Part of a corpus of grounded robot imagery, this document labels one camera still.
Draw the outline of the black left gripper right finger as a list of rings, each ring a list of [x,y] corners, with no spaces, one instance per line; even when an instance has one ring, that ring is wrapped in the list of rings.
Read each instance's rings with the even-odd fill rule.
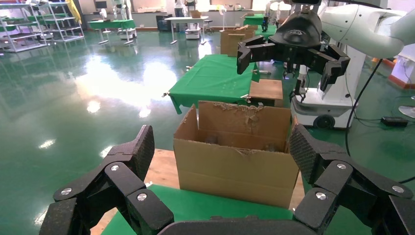
[[[390,178],[356,163],[339,145],[318,140],[295,124],[290,154],[311,189],[293,219],[321,235],[339,207],[345,207],[374,235],[415,232],[413,192]]]

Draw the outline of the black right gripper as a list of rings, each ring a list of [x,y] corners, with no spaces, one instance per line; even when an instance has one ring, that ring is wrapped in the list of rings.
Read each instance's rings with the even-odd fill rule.
[[[310,59],[308,51],[313,52],[309,67],[322,75],[320,90],[336,83],[343,76],[350,63],[350,57],[336,45],[321,48],[322,22],[316,13],[293,13],[269,37],[265,43],[263,36],[255,36],[238,43],[237,74],[241,75],[250,63],[274,59],[293,64],[305,64]]]

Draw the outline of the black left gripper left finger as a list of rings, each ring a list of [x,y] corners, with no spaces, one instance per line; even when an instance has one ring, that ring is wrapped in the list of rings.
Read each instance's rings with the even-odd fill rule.
[[[144,125],[134,140],[113,146],[99,166],[54,193],[40,234],[88,235],[113,208],[136,234],[159,234],[174,215],[144,183],[154,153],[153,128]]]

